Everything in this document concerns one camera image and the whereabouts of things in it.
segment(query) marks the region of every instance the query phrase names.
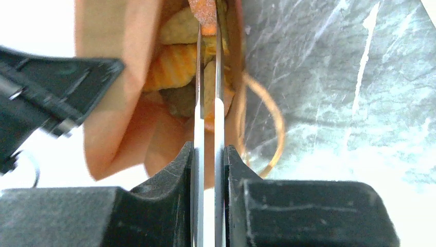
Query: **paper bag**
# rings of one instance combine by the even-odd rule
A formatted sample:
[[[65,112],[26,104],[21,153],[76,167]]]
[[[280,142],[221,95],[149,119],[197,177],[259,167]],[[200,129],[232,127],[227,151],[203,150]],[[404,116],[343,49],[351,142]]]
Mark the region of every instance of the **paper bag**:
[[[186,0],[76,0],[78,57],[121,58],[126,68],[84,123],[84,147],[91,175],[103,179],[144,163],[150,176],[193,140],[193,122],[173,117],[160,94],[142,92],[152,59],[160,52],[159,26],[187,6]],[[243,152],[245,86],[241,0],[229,0],[227,26],[230,80],[236,91],[225,121],[225,145]],[[213,133],[205,134],[205,187],[213,186]]]

